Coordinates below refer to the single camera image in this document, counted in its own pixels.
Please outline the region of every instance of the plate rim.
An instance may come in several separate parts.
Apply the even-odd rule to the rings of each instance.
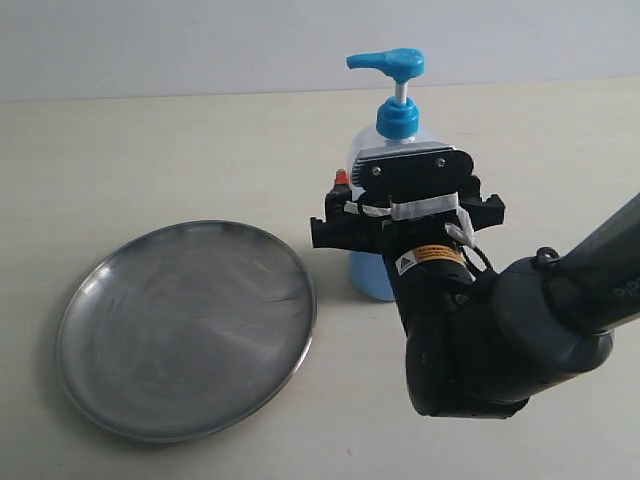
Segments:
[[[215,225],[215,224],[223,224],[223,225],[231,225],[231,226],[236,226],[236,227],[242,227],[242,228],[247,228],[250,230],[254,230],[257,231],[267,237],[269,237],[270,239],[274,240],[276,243],[278,243],[280,246],[282,246],[285,251],[287,251],[287,253],[291,256],[291,258],[296,262],[296,264],[300,267],[300,270],[302,271],[302,273],[304,274],[304,279],[305,282],[308,284],[309,286],[309,294],[310,294],[310,303],[311,303],[311,311],[310,311],[310,321],[309,321],[309,325],[307,328],[307,334],[306,334],[306,341],[301,349],[301,351],[298,353],[297,355],[297,360],[296,362],[292,365],[292,367],[289,369],[289,372],[287,373],[287,375],[284,376],[284,378],[267,394],[265,395],[265,397],[263,397],[261,399],[260,402],[256,402],[256,404],[250,408],[247,409],[247,411],[245,411],[243,414],[236,416],[235,418],[221,423],[220,425],[218,425],[215,428],[208,428],[205,429],[203,431],[194,431],[192,433],[187,433],[184,435],[166,435],[166,436],[156,436],[156,435],[137,435],[135,433],[131,433],[128,431],[125,431],[123,429],[119,429],[116,428],[112,425],[109,425],[108,423],[96,418],[94,415],[92,415],[91,413],[89,413],[86,409],[86,407],[84,405],[81,404],[80,401],[78,401],[78,399],[73,395],[73,393],[71,392],[71,389],[69,387],[68,384],[68,375],[65,375],[64,373],[64,368],[62,367],[62,360],[61,360],[61,344],[62,344],[62,338],[64,335],[64,328],[65,328],[65,324],[67,323],[67,318],[69,317],[69,313],[70,310],[72,308],[72,306],[74,305],[75,301],[77,300],[77,298],[80,296],[81,292],[82,292],[82,288],[97,274],[97,272],[104,267],[106,264],[108,264],[111,260],[113,260],[118,254],[120,254],[121,252],[125,251],[126,249],[130,248],[131,246],[133,246],[134,244],[136,244],[137,242],[143,241],[149,237],[152,237],[154,235],[158,235],[164,231],[167,230],[171,230],[171,229],[175,229],[175,228],[184,228],[184,227],[190,227],[190,226],[195,226],[195,225]],[[187,441],[193,441],[193,440],[199,440],[205,437],[208,437],[210,435],[213,435],[215,433],[219,433],[223,430],[226,430],[230,427],[232,427],[233,425],[236,425],[240,422],[242,422],[243,420],[247,419],[248,417],[252,416],[254,413],[258,412],[259,410],[261,410],[265,405],[267,405],[269,402],[271,402],[271,400],[273,400],[283,389],[284,387],[291,381],[291,378],[296,374],[296,372],[300,369],[301,365],[303,364],[304,360],[307,357],[307,354],[309,352],[309,349],[311,348],[311,343],[313,341],[313,333],[315,330],[315,325],[316,325],[316,320],[317,320],[317,314],[318,314],[318,301],[317,301],[317,295],[316,295],[316,291],[315,291],[315,285],[313,283],[313,279],[311,278],[311,275],[309,273],[309,271],[307,270],[304,262],[302,261],[302,258],[298,255],[298,253],[293,250],[293,248],[287,244],[284,240],[280,239],[279,237],[277,237],[276,235],[272,234],[271,232],[268,232],[266,230],[264,230],[263,228],[260,227],[256,227],[255,225],[251,225],[248,223],[244,223],[244,222],[238,222],[238,221],[233,221],[233,220],[191,220],[191,221],[186,221],[186,222],[180,222],[180,223],[174,223],[172,225],[168,225],[165,227],[161,227],[161,228],[157,228],[155,230],[152,230],[148,233],[139,235],[137,237],[135,237],[134,239],[123,243],[122,245],[120,245],[118,248],[116,248],[113,252],[111,252],[109,255],[105,256],[101,261],[99,261],[97,263],[97,265],[91,269],[91,271],[89,273],[87,273],[84,278],[79,282],[78,286],[76,287],[73,295],[71,295],[71,297],[69,298],[67,305],[64,309],[64,312],[62,314],[62,318],[60,319],[60,323],[58,325],[58,329],[57,329],[57,333],[56,333],[56,342],[55,342],[55,369],[56,369],[56,374],[59,380],[59,383],[62,385],[62,388],[64,390],[64,394],[67,397],[67,399],[74,405],[74,407],[85,417],[85,419],[89,420],[91,423],[93,423],[95,426],[99,427],[100,429],[107,431],[111,434],[114,434],[118,437],[127,439],[127,440],[132,440],[135,442],[141,442],[141,443],[150,443],[150,444],[170,444],[170,443],[182,443],[182,442],[187,442]]]

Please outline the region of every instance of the white wall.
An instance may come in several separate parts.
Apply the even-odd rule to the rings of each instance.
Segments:
[[[408,46],[421,84],[640,74],[639,0],[2,0],[0,101],[385,85],[344,57]]]

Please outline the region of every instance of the table surface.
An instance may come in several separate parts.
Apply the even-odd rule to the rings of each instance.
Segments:
[[[640,474],[640,325],[610,360],[507,421],[415,414],[395,305],[350,286],[345,253],[312,250],[352,137],[387,91],[0,105],[0,478],[582,480]],[[414,89],[423,122],[472,154],[506,224],[496,267],[566,252],[638,192],[640,78]],[[150,448],[66,401],[53,346],[82,277],[121,244],[188,220],[264,228],[303,258],[319,313],[298,374],[204,440]]]

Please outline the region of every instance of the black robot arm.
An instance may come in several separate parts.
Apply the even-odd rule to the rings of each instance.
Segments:
[[[311,220],[313,243],[382,254],[418,413],[508,418],[600,366],[613,329],[640,314],[640,194],[567,255],[541,248],[497,273],[486,257],[484,269],[469,259],[468,250],[483,254],[460,212],[478,230],[502,223],[504,204],[480,198],[468,155],[446,158],[446,174],[442,158],[367,164],[366,193],[350,202],[348,186],[342,196],[334,188],[326,221]]]

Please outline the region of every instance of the blue pump head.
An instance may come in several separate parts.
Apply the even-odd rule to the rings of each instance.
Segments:
[[[396,48],[386,52],[360,53],[347,57],[347,66],[373,68],[396,82],[396,94],[378,109],[376,130],[390,139],[403,139],[415,135],[420,128],[420,110],[407,97],[407,83],[424,73],[425,59],[420,50]]]

